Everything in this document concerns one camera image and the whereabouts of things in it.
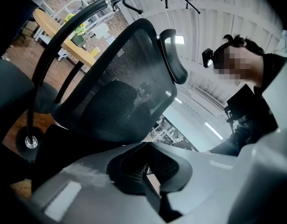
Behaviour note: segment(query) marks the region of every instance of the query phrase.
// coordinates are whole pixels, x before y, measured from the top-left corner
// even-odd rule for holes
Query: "chair seat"
[[[32,191],[76,160],[119,146],[51,125],[44,135],[36,156]]]
[[[33,82],[15,65],[0,60],[0,142],[13,123],[27,110]]]

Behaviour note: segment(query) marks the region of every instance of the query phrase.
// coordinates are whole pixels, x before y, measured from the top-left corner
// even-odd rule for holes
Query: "wooden table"
[[[52,17],[40,9],[36,9],[33,12],[33,17],[39,26],[50,37],[53,37],[61,28],[61,25],[57,21],[55,21]],[[80,68],[84,64],[88,67],[91,67],[96,62],[96,60],[88,51],[75,45],[71,40],[66,39],[61,46],[70,54],[72,54],[79,62],[69,73],[58,93],[51,85],[47,83],[43,83],[41,85],[37,92],[35,101],[35,111],[38,113],[51,113],[55,106],[61,101],[64,92]]]
[[[61,25],[57,21],[40,9],[36,9],[33,12],[33,17],[50,37],[53,37],[61,28]],[[88,67],[91,67],[96,62],[88,51],[76,46],[71,40],[65,40],[61,46]]]

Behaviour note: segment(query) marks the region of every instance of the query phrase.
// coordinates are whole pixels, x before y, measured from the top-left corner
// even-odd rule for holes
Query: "black jacket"
[[[211,149],[211,153],[237,156],[243,146],[256,143],[262,136],[277,129],[275,118],[261,95],[277,76],[287,58],[275,54],[265,54],[263,59],[263,84],[261,88],[254,88],[256,99],[252,111],[238,119],[239,125],[234,134],[225,142]]]

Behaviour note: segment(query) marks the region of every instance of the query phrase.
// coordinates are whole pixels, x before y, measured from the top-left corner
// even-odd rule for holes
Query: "fluorescent light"
[[[213,131],[214,134],[219,137],[219,139],[221,139],[221,140],[223,139],[223,137],[222,137],[220,134],[218,134],[218,132],[217,132],[212,126],[210,126],[208,123],[205,123],[205,125],[206,125],[207,127],[209,127],[210,130]]]
[[[169,91],[165,91],[165,93],[170,97],[171,93]],[[179,103],[182,103],[178,98],[175,98],[175,100]]]
[[[175,100],[176,100],[177,102],[179,102],[179,103],[182,103],[178,98],[175,98]]]
[[[175,43],[176,44],[185,44],[184,36],[183,35],[176,35],[175,36]]]

